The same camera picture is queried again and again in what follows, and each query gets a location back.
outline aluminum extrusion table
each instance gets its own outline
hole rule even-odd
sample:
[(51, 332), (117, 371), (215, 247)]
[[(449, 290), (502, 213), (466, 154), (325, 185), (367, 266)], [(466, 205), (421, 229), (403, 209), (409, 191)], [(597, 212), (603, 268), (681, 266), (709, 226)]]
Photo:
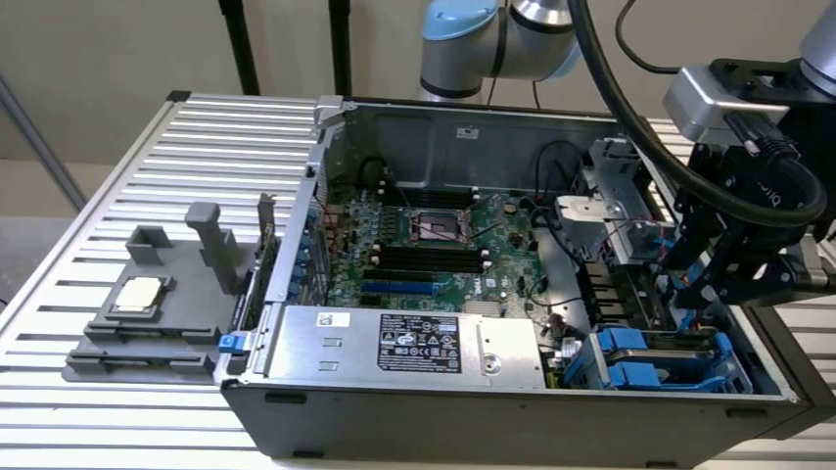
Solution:
[[(222, 225), (258, 236), (257, 201), (279, 195), (278, 223), (294, 200), (314, 141), (314, 100), (191, 95), (166, 102), (127, 156), (0, 314), (0, 467), (442, 468), (365, 462), (274, 461), (257, 450), (215, 387), (67, 383), (65, 356), (107, 296), (138, 223), (197, 239), (183, 215), (219, 202)], [(690, 142), (667, 120), (653, 125), (687, 159)], [(830, 246), (823, 247), (831, 255)], [(779, 308), (836, 389), (836, 297)], [(750, 441), (698, 468), (836, 467), (836, 421), (779, 442)]]

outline power supply label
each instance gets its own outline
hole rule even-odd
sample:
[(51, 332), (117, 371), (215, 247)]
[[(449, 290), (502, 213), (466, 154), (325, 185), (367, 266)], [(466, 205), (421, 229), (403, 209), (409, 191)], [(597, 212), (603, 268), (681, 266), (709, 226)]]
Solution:
[(397, 372), (462, 373), (459, 318), (381, 315), (378, 367)]

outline white wall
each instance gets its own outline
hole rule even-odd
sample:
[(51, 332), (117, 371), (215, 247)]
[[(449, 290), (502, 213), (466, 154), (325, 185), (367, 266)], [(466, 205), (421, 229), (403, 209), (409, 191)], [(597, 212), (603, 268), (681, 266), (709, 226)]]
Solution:
[[(413, 98), (429, 0), (354, 0), (354, 94)], [(649, 61), (787, 60), (829, 0), (642, 0), (627, 37)], [(599, 34), (639, 111), (665, 115), (671, 79), (615, 47), (623, 0), (591, 0)], [(334, 92), (327, 0), (246, 0), (263, 92)], [(115, 163), (169, 90), (238, 93), (217, 0), (0, 0), (0, 68), (59, 156)], [(587, 68), (542, 85), (545, 107), (605, 111)], [(533, 106), (531, 84), (501, 80), (494, 104)], [(0, 118), (0, 158), (30, 153)]]

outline black pole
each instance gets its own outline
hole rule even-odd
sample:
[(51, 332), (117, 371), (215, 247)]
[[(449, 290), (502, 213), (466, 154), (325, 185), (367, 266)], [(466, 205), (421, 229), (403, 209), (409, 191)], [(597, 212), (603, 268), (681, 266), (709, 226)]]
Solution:
[(250, 45), (250, 33), (247, 32), (247, 18), (245, 17), (245, 4), (242, 0), (219, 0), (222, 13), (226, 19), (226, 29), (230, 33), (230, 43), (233, 44), (233, 55), (235, 56), (235, 66), (238, 67), (238, 79), (245, 95), (258, 96), (262, 94), (259, 88), (259, 75), (257, 74), (257, 63), (253, 59), (253, 46)]
[(353, 96), (353, 38), (350, 15), (353, 0), (329, 0), (329, 19), (331, 20), (331, 57), (335, 69), (335, 91), (339, 95)]

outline floor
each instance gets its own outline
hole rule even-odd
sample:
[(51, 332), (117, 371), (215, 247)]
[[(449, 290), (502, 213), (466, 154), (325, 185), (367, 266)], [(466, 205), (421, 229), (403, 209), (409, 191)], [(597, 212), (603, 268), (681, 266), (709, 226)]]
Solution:
[[(93, 196), (113, 166), (70, 164), (69, 167), (86, 194)], [(0, 300), (13, 300), (74, 216), (73, 207), (41, 164), (0, 160)]]

